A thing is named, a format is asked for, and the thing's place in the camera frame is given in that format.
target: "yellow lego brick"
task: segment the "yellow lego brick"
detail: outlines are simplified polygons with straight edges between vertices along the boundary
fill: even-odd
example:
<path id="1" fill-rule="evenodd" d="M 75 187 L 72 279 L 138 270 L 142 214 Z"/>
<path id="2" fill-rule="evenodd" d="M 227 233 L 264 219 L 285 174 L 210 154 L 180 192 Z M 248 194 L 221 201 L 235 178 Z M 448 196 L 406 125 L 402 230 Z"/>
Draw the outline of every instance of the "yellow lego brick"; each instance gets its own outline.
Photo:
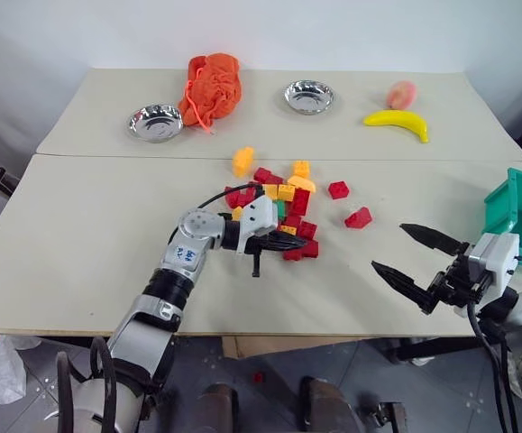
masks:
<path id="1" fill-rule="evenodd" d="M 241 214 L 243 213 L 243 208 L 237 206 L 233 209 L 233 221 L 239 221 L 241 219 Z"/>
<path id="2" fill-rule="evenodd" d="M 279 185 L 262 185 L 262 187 L 264 188 L 264 193 L 271 200 L 279 199 Z"/>
<path id="3" fill-rule="evenodd" d="M 315 184 L 309 179 L 301 178 L 300 176 L 291 176 L 288 178 L 287 183 L 296 188 L 306 189 L 310 192 L 316 191 Z"/>
<path id="4" fill-rule="evenodd" d="M 233 156 L 233 174 L 237 178 L 246 176 L 252 166 L 252 156 L 254 149 L 252 147 L 245 147 L 239 149 Z"/>
<path id="5" fill-rule="evenodd" d="M 291 235 L 296 235 L 297 234 L 297 228 L 296 227 L 291 227 L 291 226 L 281 226 L 280 227 L 280 231 L 281 232 L 287 232 Z"/>
<path id="6" fill-rule="evenodd" d="M 292 185 L 279 185 L 279 200 L 293 201 L 295 187 Z"/>
<path id="7" fill-rule="evenodd" d="M 311 169 L 308 161 L 295 161 L 293 163 L 293 175 L 308 179 Z"/>

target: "orange mesh bag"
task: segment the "orange mesh bag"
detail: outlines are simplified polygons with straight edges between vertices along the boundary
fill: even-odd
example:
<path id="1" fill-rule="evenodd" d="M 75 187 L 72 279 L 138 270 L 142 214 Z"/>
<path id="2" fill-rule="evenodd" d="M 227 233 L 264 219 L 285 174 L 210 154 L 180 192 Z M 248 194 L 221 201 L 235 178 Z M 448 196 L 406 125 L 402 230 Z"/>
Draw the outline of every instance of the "orange mesh bag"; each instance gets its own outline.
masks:
<path id="1" fill-rule="evenodd" d="M 200 124 L 210 133 L 213 119 L 233 112 L 241 100 L 239 61 L 219 52 L 198 56 L 188 64 L 188 81 L 179 110 L 185 125 Z"/>

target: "toy banana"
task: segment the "toy banana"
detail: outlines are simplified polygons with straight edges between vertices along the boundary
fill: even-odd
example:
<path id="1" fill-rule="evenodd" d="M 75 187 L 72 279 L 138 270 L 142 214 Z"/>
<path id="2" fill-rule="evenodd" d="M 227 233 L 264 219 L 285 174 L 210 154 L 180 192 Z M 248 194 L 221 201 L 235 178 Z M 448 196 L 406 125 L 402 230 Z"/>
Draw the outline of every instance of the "toy banana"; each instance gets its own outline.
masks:
<path id="1" fill-rule="evenodd" d="M 368 115 L 364 118 L 363 122 L 368 126 L 383 126 L 385 124 L 401 126 L 417 134 L 421 142 L 429 143 L 425 119 L 410 111 L 382 110 Z"/>

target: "black cable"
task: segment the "black cable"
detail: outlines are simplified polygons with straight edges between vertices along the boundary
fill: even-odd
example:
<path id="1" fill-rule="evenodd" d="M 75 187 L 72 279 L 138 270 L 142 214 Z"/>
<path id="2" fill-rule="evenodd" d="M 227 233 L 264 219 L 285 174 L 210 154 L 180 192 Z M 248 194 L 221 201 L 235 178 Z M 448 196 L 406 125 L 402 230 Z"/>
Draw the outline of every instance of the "black cable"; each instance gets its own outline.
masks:
<path id="1" fill-rule="evenodd" d="M 475 336 L 479 338 L 483 347 L 487 351 L 487 355 L 489 355 L 491 366 L 493 367 L 493 386 L 495 388 L 495 405 L 497 406 L 497 414 L 499 416 L 499 424 L 501 425 L 501 430 L 503 433 L 508 433 L 507 425 L 505 424 L 505 415 L 503 414 L 503 403 L 501 400 L 501 389 L 499 387 L 499 358 L 493 348 L 490 346 L 489 342 L 483 335 L 481 328 L 479 327 L 479 323 L 477 323 L 477 317 L 475 316 L 475 304 L 473 302 L 469 302 L 467 304 L 467 316 L 469 318 L 469 323 L 475 333 Z"/>
<path id="2" fill-rule="evenodd" d="M 513 433 L 519 433 L 517 414 L 515 412 L 515 402 L 513 401 L 513 393 L 511 392 L 511 385 L 509 384 L 508 346 L 505 338 L 501 339 L 501 377 L 503 380 L 503 387 L 505 388 L 505 398 L 509 407 L 511 429 L 513 430 Z"/>
<path id="3" fill-rule="evenodd" d="M 98 369 L 98 356 L 102 362 L 102 372 Z M 90 371 L 95 378 L 105 378 L 105 408 L 102 414 L 101 433 L 114 433 L 116 420 L 116 370 L 106 341 L 96 336 L 90 346 Z"/>
<path id="4" fill-rule="evenodd" d="M 56 368 L 59 387 L 59 423 L 58 433 L 73 433 L 74 405 L 72 403 L 72 386 L 70 385 L 69 358 L 66 352 L 56 356 Z"/>
<path id="5" fill-rule="evenodd" d="M 231 194 L 232 192 L 240 191 L 241 189 L 247 189 L 247 188 L 255 188 L 256 189 L 256 194 L 255 194 L 256 198 L 258 198 L 262 194 L 264 194 L 261 184 L 259 184 L 259 183 L 247 183 L 246 185 L 239 185 L 238 187 L 230 188 L 230 189 L 227 189 L 227 190 L 225 190 L 225 191 L 223 191 L 223 192 L 221 192 L 219 194 L 216 194 L 215 196 L 211 197 L 210 199 L 208 199 L 204 203 L 201 203 L 197 208 L 202 209 L 203 207 L 206 207 L 206 206 L 210 205 L 213 201 L 216 201 L 216 200 L 218 200 L 218 199 L 220 199 L 220 198 L 222 198 L 224 196 L 227 196 L 228 194 Z M 172 238 L 178 232 L 178 230 L 179 230 L 179 228 L 175 227 L 174 230 L 172 231 L 172 233 L 170 234 L 169 244 L 172 242 Z"/>

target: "white table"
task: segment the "white table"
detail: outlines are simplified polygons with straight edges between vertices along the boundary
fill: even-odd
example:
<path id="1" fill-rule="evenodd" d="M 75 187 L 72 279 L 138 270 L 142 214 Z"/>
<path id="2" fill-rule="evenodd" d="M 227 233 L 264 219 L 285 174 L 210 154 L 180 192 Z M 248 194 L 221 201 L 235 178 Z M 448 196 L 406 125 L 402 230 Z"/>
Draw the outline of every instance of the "white table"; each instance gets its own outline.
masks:
<path id="1" fill-rule="evenodd" d="M 283 262 L 211 252 L 188 300 L 189 334 L 460 336 L 471 330 L 446 306 L 431 316 L 394 292 L 371 260 L 413 276 L 421 287 L 451 258 L 416 243 L 402 222 L 476 240 L 483 199 L 522 162 L 313 161 L 307 220 L 317 223 L 318 259 Z M 289 161 L 268 168 L 285 175 Z M 352 194 L 332 201 L 325 186 Z M 237 180 L 225 160 L 81 158 L 36 155 L 0 217 L 0 332 L 107 335 L 158 264 L 188 208 Z M 374 222 L 348 230 L 360 206 Z M 225 209 L 220 202 L 211 207 Z M 511 284 L 522 290 L 522 268 Z"/>
<path id="2" fill-rule="evenodd" d="M 187 128 L 165 144 L 144 143 L 126 131 L 127 119 L 150 103 L 176 105 L 186 71 L 91 69 L 82 86 L 38 148 L 38 153 L 76 156 L 231 158 L 252 146 L 265 160 L 522 161 L 522 151 L 501 127 L 463 74 L 405 72 L 307 72 L 243 70 L 243 99 L 215 121 L 214 135 Z M 336 100 L 330 110 L 299 115 L 282 90 L 298 79 L 321 80 Z M 384 109 L 396 81 L 417 84 L 412 110 L 428 122 L 430 144 L 396 126 L 364 126 Z"/>

